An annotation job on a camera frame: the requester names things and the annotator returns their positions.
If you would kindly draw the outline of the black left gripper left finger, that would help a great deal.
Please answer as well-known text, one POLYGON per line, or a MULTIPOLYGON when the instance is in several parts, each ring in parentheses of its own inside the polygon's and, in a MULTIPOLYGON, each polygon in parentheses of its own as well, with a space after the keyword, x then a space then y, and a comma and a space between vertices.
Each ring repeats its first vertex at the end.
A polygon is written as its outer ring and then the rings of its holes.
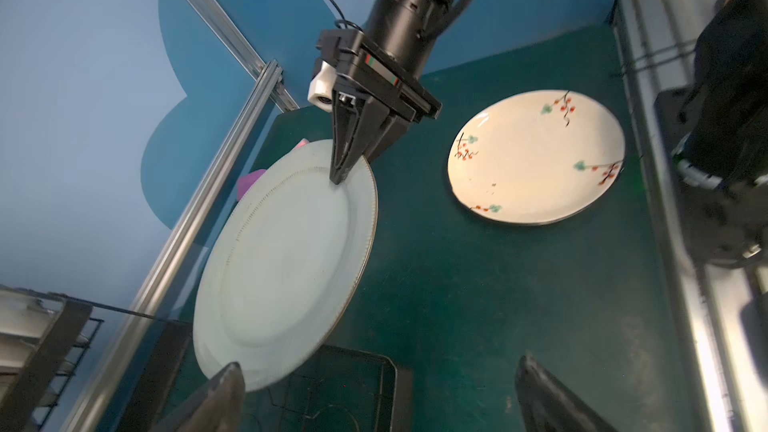
POLYGON ((238 431, 244 401, 241 366, 230 362, 150 431, 238 431))

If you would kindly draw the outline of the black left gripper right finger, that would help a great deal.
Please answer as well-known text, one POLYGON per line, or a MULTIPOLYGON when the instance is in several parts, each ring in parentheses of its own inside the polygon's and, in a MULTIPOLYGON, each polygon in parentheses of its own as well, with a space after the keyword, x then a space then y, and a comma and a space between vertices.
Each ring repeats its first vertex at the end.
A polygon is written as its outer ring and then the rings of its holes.
POLYGON ((515 389, 526 431, 617 432, 532 355, 520 358, 515 389))

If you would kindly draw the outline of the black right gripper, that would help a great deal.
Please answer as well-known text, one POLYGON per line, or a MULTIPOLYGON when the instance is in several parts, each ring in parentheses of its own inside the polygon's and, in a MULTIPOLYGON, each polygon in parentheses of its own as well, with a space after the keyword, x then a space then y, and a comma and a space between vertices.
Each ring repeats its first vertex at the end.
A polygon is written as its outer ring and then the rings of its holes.
POLYGON ((362 156, 368 162, 376 160, 405 135, 411 122, 439 116, 441 102, 364 33, 355 29, 324 30, 316 48, 320 51, 318 58, 336 70, 334 87, 344 85, 353 92, 373 96, 402 116, 388 115, 375 132, 374 98, 335 101, 329 175, 335 185, 347 178, 362 156))

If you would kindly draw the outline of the pale green plain plate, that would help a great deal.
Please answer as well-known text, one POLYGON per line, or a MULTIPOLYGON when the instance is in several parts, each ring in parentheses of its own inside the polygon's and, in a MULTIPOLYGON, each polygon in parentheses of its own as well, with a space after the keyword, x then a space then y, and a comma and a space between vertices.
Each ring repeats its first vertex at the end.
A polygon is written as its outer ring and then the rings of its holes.
POLYGON ((365 159, 331 182, 332 149, 320 140, 280 158, 220 232, 193 318, 206 377, 236 362, 247 391, 268 387, 304 364, 344 314, 372 251, 378 193, 365 159))

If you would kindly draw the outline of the cream floral sprig plate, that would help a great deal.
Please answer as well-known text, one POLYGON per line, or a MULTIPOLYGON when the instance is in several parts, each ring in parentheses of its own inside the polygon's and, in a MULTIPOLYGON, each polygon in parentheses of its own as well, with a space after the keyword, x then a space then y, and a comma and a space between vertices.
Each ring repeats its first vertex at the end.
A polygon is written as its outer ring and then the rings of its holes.
POLYGON ((455 198, 484 218, 546 225, 572 217, 615 182, 626 156, 616 116, 572 90, 536 90, 469 119, 447 160, 455 198))

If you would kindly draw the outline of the black wire dish rack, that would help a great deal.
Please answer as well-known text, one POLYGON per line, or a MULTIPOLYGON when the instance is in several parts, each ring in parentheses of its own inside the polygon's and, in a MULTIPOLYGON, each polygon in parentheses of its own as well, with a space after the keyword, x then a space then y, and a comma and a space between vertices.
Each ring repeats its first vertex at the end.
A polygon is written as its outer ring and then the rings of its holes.
MULTIPOLYGON (((12 289, 56 313, 18 373, 1 373, 1 428, 41 431, 103 324, 91 304, 12 289)), ((207 380, 192 354, 191 326, 163 320, 119 431, 149 431, 207 380)), ((390 358, 324 345, 286 378, 246 394, 242 431, 409 431, 413 374, 390 358)))

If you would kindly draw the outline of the green rim lettered plate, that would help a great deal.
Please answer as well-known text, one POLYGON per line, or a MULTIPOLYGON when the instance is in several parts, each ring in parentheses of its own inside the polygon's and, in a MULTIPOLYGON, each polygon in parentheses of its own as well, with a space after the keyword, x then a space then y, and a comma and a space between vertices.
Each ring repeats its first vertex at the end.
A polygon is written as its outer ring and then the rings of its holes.
POLYGON ((34 297, 1 290, 1 373, 18 373, 35 352, 56 313, 34 297))

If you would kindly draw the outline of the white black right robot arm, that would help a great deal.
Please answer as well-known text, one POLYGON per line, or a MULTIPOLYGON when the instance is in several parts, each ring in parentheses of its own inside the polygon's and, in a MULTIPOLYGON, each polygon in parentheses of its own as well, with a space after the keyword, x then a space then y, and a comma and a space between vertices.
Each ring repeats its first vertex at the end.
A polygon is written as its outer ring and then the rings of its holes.
POLYGON ((420 83, 438 37, 472 0, 376 0, 363 27, 321 32, 308 100, 332 116, 329 179, 344 182, 442 104, 420 83))

